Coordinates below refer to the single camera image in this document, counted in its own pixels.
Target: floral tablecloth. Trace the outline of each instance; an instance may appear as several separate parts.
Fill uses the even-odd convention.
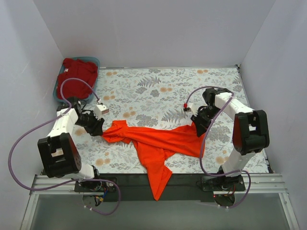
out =
[[[205,86],[225,87],[247,104],[236,68],[225,69],[101,69],[96,92],[110,109],[104,115],[103,130],[113,120],[127,120],[128,126],[173,129],[191,124],[190,113],[184,113],[183,103],[194,89]],[[203,91],[195,93],[190,102],[204,105]],[[93,99],[87,109],[93,109]],[[215,173],[232,151],[232,120],[224,113],[216,120],[206,140],[202,159],[207,171]],[[76,126],[72,138],[84,162],[95,165],[100,173],[146,173],[132,143],[109,144],[102,137],[91,137]],[[173,173],[200,173],[199,159],[175,154],[165,161]],[[246,165],[251,173],[267,173],[262,153]]]

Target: orange shirt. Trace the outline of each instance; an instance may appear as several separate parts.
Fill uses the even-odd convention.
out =
[[[173,130],[147,127],[128,127],[126,121],[113,121],[103,133],[103,138],[114,143],[131,141],[138,153],[141,164],[146,168],[153,197],[158,200],[172,175],[164,162],[175,153],[199,157],[203,136],[196,136],[196,128],[180,126]]]

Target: glass panel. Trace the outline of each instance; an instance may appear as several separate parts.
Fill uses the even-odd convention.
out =
[[[94,198],[86,198],[94,205]],[[114,203],[98,208],[109,211]],[[289,229],[278,194],[250,194],[238,207],[202,206],[197,201],[121,202],[111,216],[101,216],[83,207],[81,195],[40,195],[32,230],[83,229]]]

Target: white backdrop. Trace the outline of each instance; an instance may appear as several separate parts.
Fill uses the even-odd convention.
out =
[[[307,1],[279,0],[242,63],[250,104],[268,114],[267,155],[282,173],[301,229],[307,229]]]
[[[103,67],[243,61],[275,0],[34,0],[65,57]]]
[[[29,191],[11,178],[9,151],[21,134],[55,117],[52,89],[63,57],[32,0],[0,0],[0,28],[0,229],[16,230]],[[16,175],[27,186],[43,168],[37,141],[50,129],[27,136],[13,155]]]

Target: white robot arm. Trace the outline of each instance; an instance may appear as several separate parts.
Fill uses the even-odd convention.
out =
[[[191,120],[196,126],[199,137],[207,131],[211,120],[232,94],[228,89],[208,88],[202,96],[207,106],[198,109],[193,104],[184,106],[185,111],[193,113]],[[261,152],[270,143],[267,116],[263,110],[255,111],[237,99],[232,99],[223,111],[234,121],[232,138],[234,148],[219,173],[241,171],[257,152]],[[235,172],[226,177],[236,177],[240,174],[241,172]]]
[[[40,139],[37,143],[45,173],[48,177],[70,175],[73,179],[98,179],[98,170],[92,165],[82,163],[71,134],[76,124],[84,127],[91,136],[102,135],[104,122],[102,115],[109,110],[104,104],[98,102],[93,111],[83,113],[81,101],[78,98],[72,97],[68,100],[72,108],[56,120],[47,137]],[[57,116],[63,114],[68,107],[66,103],[60,105]],[[88,184],[91,184],[89,186],[91,189],[96,187],[94,183]]]

